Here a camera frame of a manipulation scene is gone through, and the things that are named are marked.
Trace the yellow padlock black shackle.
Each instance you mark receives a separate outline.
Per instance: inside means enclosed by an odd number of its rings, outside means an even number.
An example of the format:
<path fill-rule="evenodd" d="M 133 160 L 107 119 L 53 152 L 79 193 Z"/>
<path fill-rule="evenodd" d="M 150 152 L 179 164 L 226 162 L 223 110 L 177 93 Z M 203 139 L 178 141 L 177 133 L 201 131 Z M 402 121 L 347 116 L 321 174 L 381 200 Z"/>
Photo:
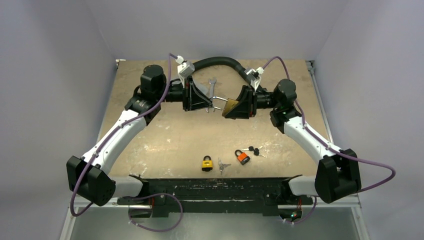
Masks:
<path fill-rule="evenodd" d="M 212 158 L 209 155 L 204 156 L 202 160 L 201 170 L 203 172 L 210 172 L 211 170 L 213 170 L 213 168 L 214 168 L 214 165 L 213 165 Z"/>

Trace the orange black padlock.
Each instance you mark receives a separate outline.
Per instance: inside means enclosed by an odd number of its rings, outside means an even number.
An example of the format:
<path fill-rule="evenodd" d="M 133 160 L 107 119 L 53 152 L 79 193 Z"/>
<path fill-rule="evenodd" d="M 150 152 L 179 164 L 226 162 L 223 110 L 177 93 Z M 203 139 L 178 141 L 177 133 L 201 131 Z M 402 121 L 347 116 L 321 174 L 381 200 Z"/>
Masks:
<path fill-rule="evenodd" d="M 234 155 L 236 156 L 236 159 L 239 161 L 239 163 L 244 166 L 245 164 L 247 164 L 250 160 L 251 157 L 248 156 L 244 151 L 237 149 L 234 151 Z"/>

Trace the brass padlock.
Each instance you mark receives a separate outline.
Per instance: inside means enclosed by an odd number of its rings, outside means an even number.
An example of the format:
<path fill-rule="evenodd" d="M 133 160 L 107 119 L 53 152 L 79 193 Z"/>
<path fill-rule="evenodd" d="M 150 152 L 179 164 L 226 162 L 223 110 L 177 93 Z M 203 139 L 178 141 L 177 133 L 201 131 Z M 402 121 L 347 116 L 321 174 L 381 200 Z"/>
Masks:
<path fill-rule="evenodd" d="M 213 96 L 211 98 L 212 100 L 221 100 L 225 102 L 225 105 L 222 109 L 222 116 L 226 117 L 226 115 L 230 112 L 230 110 L 232 110 L 238 103 L 239 101 L 235 100 L 235 99 L 231 99 L 231 98 L 223 98 L 223 97 L 219 97 L 219 96 Z"/>

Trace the silver keys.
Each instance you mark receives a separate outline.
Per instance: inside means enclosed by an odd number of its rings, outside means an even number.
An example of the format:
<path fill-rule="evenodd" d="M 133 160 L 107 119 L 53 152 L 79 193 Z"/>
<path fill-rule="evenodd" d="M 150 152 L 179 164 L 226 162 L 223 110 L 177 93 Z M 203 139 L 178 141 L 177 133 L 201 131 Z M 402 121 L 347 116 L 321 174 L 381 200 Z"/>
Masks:
<path fill-rule="evenodd" d="M 231 165 L 232 165 L 231 163 L 223 163 L 222 160 L 220 158 L 218 158 L 218 167 L 219 167 L 220 175 L 222 176 L 225 168 L 227 168 Z"/>

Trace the black-headed keys of orange padlock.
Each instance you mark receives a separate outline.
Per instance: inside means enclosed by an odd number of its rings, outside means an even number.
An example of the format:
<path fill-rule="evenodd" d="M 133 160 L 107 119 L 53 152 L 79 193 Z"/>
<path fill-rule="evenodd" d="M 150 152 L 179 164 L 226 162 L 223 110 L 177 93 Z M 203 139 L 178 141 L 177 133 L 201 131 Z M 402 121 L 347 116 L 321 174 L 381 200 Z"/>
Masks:
<path fill-rule="evenodd" d="M 260 150 L 262 148 L 263 148 L 263 145 L 260 146 L 260 147 L 249 146 L 248 148 L 242 149 L 242 151 L 250 151 L 250 152 L 253 152 L 253 154 L 255 156 L 259 156 L 259 157 L 264 157 L 265 158 L 266 156 L 260 153 Z"/>

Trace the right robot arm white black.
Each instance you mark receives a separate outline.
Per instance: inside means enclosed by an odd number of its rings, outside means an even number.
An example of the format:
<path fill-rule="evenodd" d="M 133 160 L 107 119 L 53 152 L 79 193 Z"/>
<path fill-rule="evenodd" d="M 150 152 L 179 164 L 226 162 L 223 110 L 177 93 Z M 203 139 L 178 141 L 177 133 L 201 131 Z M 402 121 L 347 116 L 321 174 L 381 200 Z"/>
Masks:
<path fill-rule="evenodd" d="M 288 204 L 300 196 L 319 197 L 327 204 L 357 193 L 362 188 L 356 153 L 332 145 L 305 120 L 297 100 L 296 84 L 280 80 L 272 92 L 255 91 L 243 86 L 236 99 L 228 98 L 222 116 L 226 119 L 249 119 L 258 109 L 270 109 L 270 121 L 282 134 L 295 141 L 316 162 L 315 176 L 295 176 L 284 180 L 280 196 Z"/>

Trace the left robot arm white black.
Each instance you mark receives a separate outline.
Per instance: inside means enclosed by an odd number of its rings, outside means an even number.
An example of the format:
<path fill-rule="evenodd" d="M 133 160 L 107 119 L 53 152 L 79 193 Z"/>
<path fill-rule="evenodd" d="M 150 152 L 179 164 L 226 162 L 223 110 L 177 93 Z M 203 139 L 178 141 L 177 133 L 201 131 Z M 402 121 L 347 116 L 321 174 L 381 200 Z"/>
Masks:
<path fill-rule="evenodd" d="M 69 207 L 74 209 L 77 196 L 91 206 L 103 206 L 112 198 L 129 197 L 138 205 L 146 203 L 149 191 L 143 179 L 130 175 L 124 178 L 109 176 L 118 157 L 143 131 L 161 110 L 164 102 L 182 102 L 183 109 L 195 111 L 212 107 L 212 99 L 193 82 L 192 74 L 204 69 L 203 63 L 188 61 L 177 66 L 179 84 L 164 74 L 157 64 L 144 68 L 140 84 L 108 132 L 81 157 L 71 156 L 66 163 L 69 189 L 72 192 Z"/>

